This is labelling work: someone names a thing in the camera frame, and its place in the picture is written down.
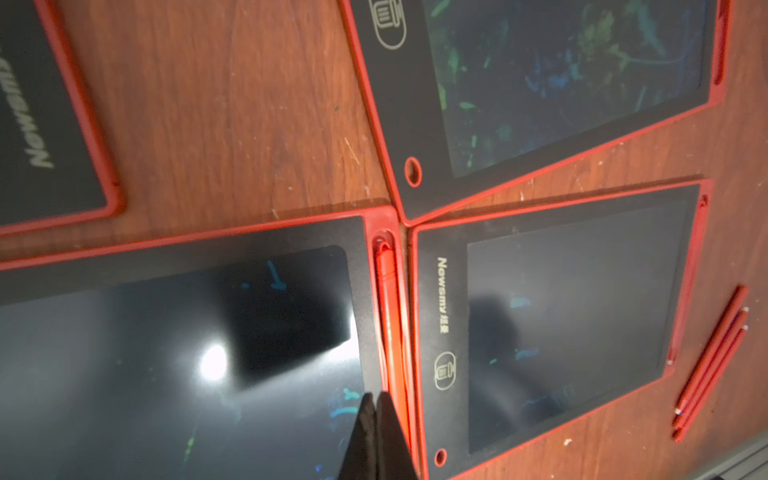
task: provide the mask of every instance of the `scratch on table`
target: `scratch on table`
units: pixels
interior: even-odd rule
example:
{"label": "scratch on table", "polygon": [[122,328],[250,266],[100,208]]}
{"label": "scratch on table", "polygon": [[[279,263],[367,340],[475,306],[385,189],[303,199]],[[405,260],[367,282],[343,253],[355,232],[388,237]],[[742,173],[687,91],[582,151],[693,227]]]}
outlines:
{"label": "scratch on table", "polygon": [[349,147],[349,151],[352,153],[352,158],[354,158],[355,162],[360,165],[360,160],[357,159],[357,155],[355,155],[355,151],[352,149],[352,145],[349,144],[349,140],[344,137],[344,141],[346,142],[346,146]]}

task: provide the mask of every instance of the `tablet screen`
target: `tablet screen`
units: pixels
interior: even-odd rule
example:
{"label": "tablet screen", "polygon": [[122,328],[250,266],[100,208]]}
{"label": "tablet screen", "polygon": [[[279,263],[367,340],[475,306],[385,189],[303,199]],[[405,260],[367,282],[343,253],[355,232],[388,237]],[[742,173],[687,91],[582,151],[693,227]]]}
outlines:
{"label": "tablet screen", "polygon": [[424,0],[454,177],[678,98],[706,0]]}
{"label": "tablet screen", "polygon": [[9,478],[333,478],[365,391],[340,247],[0,305],[0,319]]}
{"label": "tablet screen", "polygon": [[471,454],[658,371],[688,210],[468,245]]}

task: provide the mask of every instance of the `lcd writing tablet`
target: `lcd writing tablet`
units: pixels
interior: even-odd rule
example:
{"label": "lcd writing tablet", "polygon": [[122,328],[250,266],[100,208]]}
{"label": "lcd writing tablet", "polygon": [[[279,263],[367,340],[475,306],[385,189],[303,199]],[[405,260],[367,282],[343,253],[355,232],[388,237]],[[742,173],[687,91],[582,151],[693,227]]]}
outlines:
{"label": "lcd writing tablet", "polygon": [[385,378],[364,216],[0,271],[4,474],[335,478]]}
{"label": "lcd writing tablet", "polygon": [[117,176],[52,0],[0,4],[0,92],[0,235],[117,213]]}
{"label": "lcd writing tablet", "polygon": [[340,3],[408,226],[723,92],[729,2]]}
{"label": "lcd writing tablet", "polygon": [[664,375],[708,188],[417,227],[430,478],[469,470]]}

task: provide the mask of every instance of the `green scribble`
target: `green scribble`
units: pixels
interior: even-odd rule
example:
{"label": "green scribble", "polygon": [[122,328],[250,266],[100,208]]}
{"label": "green scribble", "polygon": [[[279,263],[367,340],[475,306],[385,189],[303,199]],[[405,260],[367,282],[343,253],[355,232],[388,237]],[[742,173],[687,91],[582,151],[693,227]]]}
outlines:
{"label": "green scribble", "polygon": [[500,32],[500,36],[502,38],[502,41],[504,41],[507,38],[507,34],[509,33],[509,20],[506,18],[502,19],[502,30]]}
{"label": "green scribble", "polygon": [[451,73],[453,73],[453,80],[456,80],[456,72],[458,71],[458,52],[455,48],[451,50],[451,53],[448,54],[448,66],[451,68]]}
{"label": "green scribble", "polygon": [[442,85],[437,84],[437,90],[438,93],[440,93],[440,108],[445,111],[445,109],[448,108],[448,102],[445,99],[445,89],[442,87]]}
{"label": "green scribble", "polygon": [[499,127],[498,139],[501,141],[510,141],[512,139],[512,127],[506,124]]}
{"label": "green scribble", "polygon": [[630,57],[626,51],[620,50],[618,43],[611,45],[607,51],[609,54],[619,58],[619,73],[624,72],[624,69],[632,61],[632,57]]}
{"label": "green scribble", "polygon": [[451,0],[442,0],[442,2],[438,3],[433,9],[432,13],[430,14],[432,18],[440,15],[445,11],[446,8],[448,8],[448,5],[451,4]]}
{"label": "green scribble", "polygon": [[643,85],[643,89],[640,90],[640,96],[637,97],[637,103],[634,106],[635,111],[640,111],[640,107],[643,106],[643,99],[645,98],[645,91],[648,89],[647,85]]}
{"label": "green scribble", "polygon": [[687,51],[684,51],[683,54],[680,57],[672,58],[670,60],[652,60],[649,58],[635,58],[630,57],[627,52],[619,50],[619,45],[614,44],[611,45],[611,47],[607,50],[607,52],[611,55],[615,55],[619,57],[619,68],[620,70],[624,70],[624,67],[627,66],[627,64],[630,63],[637,63],[640,65],[672,65],[676,64],[679,61],[683,61],[688,55]]}
{"label": "green scribble", "polygon": [[351,392],[349,389],[344,389],[345,400],[360,400],[360,394],[358,392]]}
{"label": "green scribble", "polygon": [[656,22],[650,17],[648,5],[641,0],[630,0],[624,6],[624,16],[635,15],[637,27],[643,34],[643,44],[650,45],[660,57],[667,56],[667,49],[656,34]]}
{"label": "green scribble", "polygon": [[190,455],[192,455],[192,447],[194,447],[194,439],[195,439],[195,436],[197,435],[198,423],[200,423],[200,415],[198,415],[194,421],[194,426],[192,427],[192,435],[190,435],[190,439],[187,440],[187,449],[184,450],[184,460],[181,461],[182,476],[184,475],[184,470],[187,467],[187,460],[189,460]]}
{"label": "green scribble", "polygon": [[659,90],[654,94],[654,106],[664,101],[664,90]]}
{"label": "green scribble", "polygon": [[[582,18],[591,5],[584,7]],[[614,27],[614,14],[609,10],[603,10],[600,18],[595,23],[590,23],[577,35],[577,43],[581,54],[587,61],[593,61],[597,54],[603,51],[611,43],[612,29]]]}
{"label": "green scribble", "polygon": [[187,463],[187,460],[190,459],[192,447],[194,447],[194,437],[190,437],[190,439],[187,440],[187,450],[184,451],[184,463]]}

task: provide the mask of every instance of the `black tablet bezel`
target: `black tablet bezel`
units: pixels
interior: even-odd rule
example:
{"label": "black tablet bezel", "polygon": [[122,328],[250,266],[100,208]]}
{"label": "black tablet bezel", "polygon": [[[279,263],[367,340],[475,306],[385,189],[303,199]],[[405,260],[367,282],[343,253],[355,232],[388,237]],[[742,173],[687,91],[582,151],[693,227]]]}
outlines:
{"label": "black tablet bezel", "polygon": [[[362,49],[366,74],[361,76],[363,81],[367,77],[373,96],[373,99],[368,99],[369,103],[373,102],[373,105],[369,105],[370,114],[378,118],[374,123],[380,123],[383,138],[379,139],[379,147],[389,158],[388,163],[385,158],[385,167],[390,172],[389,179],[395,179],[396,192],[393,194],[399,197],[403,220],[409,226],[417,223],[413,219],[434,217],[440,213],[435,212],[443,207],[489,192],[526,174],[543,173],[557,162],[674,118],[710,100],[717,0],[707,0],[702,78],[698,89],[515,157],[513,161],[502,161],[455,178],[443,127],[426,13],[422,3],[402,0],[405,41],[398,48],[392,49],[385,48],[379,42],[370,0],[342,2],[349,4],[352,12],[352,40],[357,41]],[[406,161],[410,157],[418,159],[421,167],[417,187],[412,187],[406,178]]]}
{"label": "black tablet bezel", "polygon": [[[667,355],[673,335],[680,291],[687,268],[688,251],[693,243],[694,218],[699,205],[701,187],[692,184],[650,193],[629,194],[609,200],[588,201],[564,207],[553,207],[529,214],[509,215],[473,222],[468,219],[449,227],[417,231],[416,264],[418,269],[418,299],[415,300],[418,324],[416,342],[419,342],[422,401],[422,428],[425,440],[426,466],[431,480],[451,478],[481,465],[488,460],[557,428],[599,406],[605,405],[641,386],[647,385],[664,374]],[[688,205],[685,241],[675,270],[674,291],[670,298],[666,325],[666,344],[661,349],[657,368],[653,372],[628,382],[625,386],[608,392],[589,403],[558,417],[548,419],[535,428],[520,432],[474,454],[468,446],[468,285],[467,246],[477,241],[506,237],[515,233],[538,230],[593,217],[603,217],[628,210],[653,207],[675,201]],[[445,268],[445,289],[449,334],[441,334],[439,311],[438,257],[448,260]],[[444,352],[455,355],[455,382],[445,390],[435,386],[435,361]],[[438,467],[433,457],[439,449],[448,453],[448,461]]]}

